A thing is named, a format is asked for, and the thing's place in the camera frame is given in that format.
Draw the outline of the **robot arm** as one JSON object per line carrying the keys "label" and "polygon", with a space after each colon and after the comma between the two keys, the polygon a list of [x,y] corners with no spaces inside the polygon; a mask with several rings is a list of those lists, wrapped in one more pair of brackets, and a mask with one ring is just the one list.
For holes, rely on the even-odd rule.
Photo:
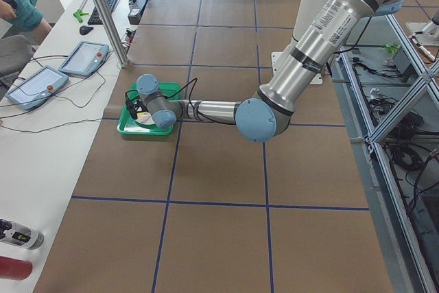
{"label": "robot arm", "polygon": [[288,45],[275,62],[272,79],[242,102],[172,100],[160,90],[154,75],[137,79],[138,102],[158,128],[179,119],[208,119],[234,125],[249,141],[265,142],[284,132],[296,110],[296,100],[336,53],[364,17],[398,11],[403,0],[327,0],[297,43]]}

